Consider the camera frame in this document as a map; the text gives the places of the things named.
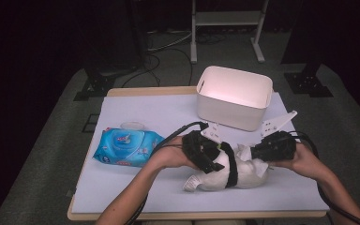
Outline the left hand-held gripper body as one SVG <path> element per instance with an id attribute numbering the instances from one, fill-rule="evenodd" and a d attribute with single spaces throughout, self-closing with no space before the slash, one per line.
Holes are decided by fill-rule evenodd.
<path id="1" fill-rule="evenodd" d="M 192 126 L 200 126 L 200 130 L 191 130 L 182 138 L 182 149 L 187 158 L 204 173 L 216 163 L 210 158 L 214 150 L 218 150 L 218 143 L 203 136 L 209 129 L 209 124 L 204 122 L 192 122 L 182 126 L 181 130 L 186 131 Z"/>

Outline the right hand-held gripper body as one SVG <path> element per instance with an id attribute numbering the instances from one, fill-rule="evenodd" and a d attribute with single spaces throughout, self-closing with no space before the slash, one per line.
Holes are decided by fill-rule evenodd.
<path id="1" fill-rule="evenodd" d="M 255 158 L 262 161 L 293 159 L 296 139 L 282 128 L 297 115 L 296 111 L 262 122 L 262 141 L 255 145 Z"/>

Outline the white wet wipe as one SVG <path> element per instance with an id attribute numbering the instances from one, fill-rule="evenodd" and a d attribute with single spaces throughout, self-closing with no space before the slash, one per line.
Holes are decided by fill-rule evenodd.
<path id="1" fill-rule="evenodd" d="M 237 157 L 244 162 L 250 162 L 254 166 L 255 174 L 259 177 L 263 177 L 268 169 L 268 164 L 258 158 L 252 158 L 250 145 L 239 143 L 237 144 L 237 148 Z"/>

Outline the panda plush toy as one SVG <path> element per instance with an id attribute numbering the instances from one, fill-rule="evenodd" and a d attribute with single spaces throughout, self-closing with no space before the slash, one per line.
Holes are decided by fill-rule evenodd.
<path id="1" fill-rule="evenodd" d="M 236 155 L 231 146 L 223 142 L 210 155 L 216 163 L 225 166 L 219 172 L 196 172 L 183 185 L 183 190 L 193 192 L 197 188 L 205 191 L 219 191 L 225 188 L 255 188 L 262 185 L 268 178 L 268 169 L 263 177 L 255 174 L 254 166 L 244 162 Z"/>

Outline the white storage box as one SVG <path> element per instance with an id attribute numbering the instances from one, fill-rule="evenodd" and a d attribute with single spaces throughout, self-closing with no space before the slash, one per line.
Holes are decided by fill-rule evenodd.
<path id="1" fill-rule="evenodd" d="M 273 82 L 264 75 L 211 66 L 196 86 L 201 119 L 231 128 L 255 131 L 273 94 Z"/>

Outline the blue wet wipes pack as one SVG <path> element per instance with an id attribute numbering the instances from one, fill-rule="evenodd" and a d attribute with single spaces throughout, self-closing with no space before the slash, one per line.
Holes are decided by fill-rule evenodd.
<path id="1" fill-rule="evenodd" d="M 154 131 L 109 127 L 102 131 L 93 158 L 110 165 L 142 167 L 163 140 Z"/>

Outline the person's left hand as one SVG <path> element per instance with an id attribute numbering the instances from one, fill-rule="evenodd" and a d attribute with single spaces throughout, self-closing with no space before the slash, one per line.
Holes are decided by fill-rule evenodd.
<path id="1" fill-rule="evenodd" d="M 179 168 L 188 166 L 196 169 L 196 166 L 187 158 L 182 149 L 182 137 L 178 136 L 168 144 L 161 147 L 148 161 L 159 170 L 166 168 Z"/>

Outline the person's right hand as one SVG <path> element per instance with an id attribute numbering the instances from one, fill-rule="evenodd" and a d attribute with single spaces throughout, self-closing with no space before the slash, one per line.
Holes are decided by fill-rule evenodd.
<path id="1" fill-rule="evenodd" d="M 317 180 L 325 172 L 325 166 L 314 156 L 310 149 L 298 142 L 293 159 L 273 161 L 271 166 L 289 169 L 299 175 Z"/>

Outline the clear round plastic lid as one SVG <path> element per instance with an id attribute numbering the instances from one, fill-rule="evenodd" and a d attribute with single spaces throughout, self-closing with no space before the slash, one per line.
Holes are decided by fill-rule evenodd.
<path id="1" fill-rule="evenodd" d="M 120 125 L 122 129 L 143 130 L 144 125 L 139 122 L 124 122 Z"/>

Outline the black stand base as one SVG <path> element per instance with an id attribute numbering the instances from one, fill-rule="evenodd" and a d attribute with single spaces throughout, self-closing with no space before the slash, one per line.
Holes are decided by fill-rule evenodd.
<path id="1" fill-rule="evenodd" d="M 320 64 L 307 63 L 300 72 L 288 72 L 284 77 L 294 94 L 307 94 L 311 98 L 331 98 L 333 94 L 317 77 Z"/>
<path id="2" fill-rule="evenodd" d="M 109 66 L 86 64 L 84 70 L 87 80 L 82 90 L 76 94 L 74 101 L 105 97 L 115 82 L 113 69 Z"/>

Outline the dark square floor plate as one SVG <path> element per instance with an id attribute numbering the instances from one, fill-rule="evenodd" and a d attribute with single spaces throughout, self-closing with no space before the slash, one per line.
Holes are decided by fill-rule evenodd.
<path id="1" fill-rule="evenodd" d="M 82 127 L 82 133 L 93 133 L 96 129 L 98 118 L 99 115 L 97 113 L 91 113 Z"/>

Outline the white metal stand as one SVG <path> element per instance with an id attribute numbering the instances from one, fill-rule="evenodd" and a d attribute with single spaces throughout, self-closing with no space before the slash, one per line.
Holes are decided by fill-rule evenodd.
<path id="1" fill-rule="evenodd" d="M 238 26 L 255 25 L 255 35 L 250 39 L 252 48 L 255 52 L 257 61 L 265 61 L 261 47 L 259 45 L 261 32 L 268 8 L 269 0 L 263 0 L 262 8 L 254 11 L 219 11 L 219 12 L 198 12 L 196 10 L 196 0 L 192 0 L 191 9 L 191 41 L 190 41 L 190 61 L 198 62 L 197 55 L 197 28 L 200 26 Z"/>

